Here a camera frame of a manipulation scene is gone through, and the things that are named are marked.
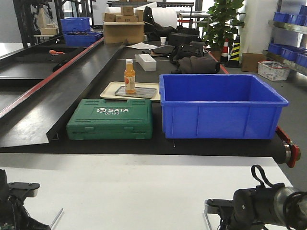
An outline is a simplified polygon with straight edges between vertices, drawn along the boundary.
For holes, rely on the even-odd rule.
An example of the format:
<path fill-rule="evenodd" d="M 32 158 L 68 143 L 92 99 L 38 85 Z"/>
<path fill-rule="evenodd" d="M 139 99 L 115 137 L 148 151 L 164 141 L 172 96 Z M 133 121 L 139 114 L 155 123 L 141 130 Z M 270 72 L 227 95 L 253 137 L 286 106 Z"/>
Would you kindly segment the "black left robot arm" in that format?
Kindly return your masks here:
<path fill-rule="evenodd" d="M 33 219 L 24 207 L 27 197 L 35 197 L 39 183 L 7 182 L 0 171 L 0 228 L 2 230 L 49 230 L 50 226 Z"/>

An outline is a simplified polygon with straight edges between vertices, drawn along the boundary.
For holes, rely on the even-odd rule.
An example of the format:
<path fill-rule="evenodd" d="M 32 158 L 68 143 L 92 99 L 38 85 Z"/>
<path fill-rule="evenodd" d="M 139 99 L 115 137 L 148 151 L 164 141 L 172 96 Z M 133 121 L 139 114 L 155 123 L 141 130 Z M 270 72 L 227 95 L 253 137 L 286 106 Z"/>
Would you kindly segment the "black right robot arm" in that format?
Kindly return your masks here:
<path fill-rule="evenodd" d="M 259 182 L 255 188 L 238 189 L 232 199 L 208 199 L 204 219 L 211 229 L 209 214 L 220 218 L 219 230 L 264 230 L 266 225 L 288 230 L 307 228 L 307 194 L 283 183 L 272 184 L 260 165 L 251 167 Z"/>

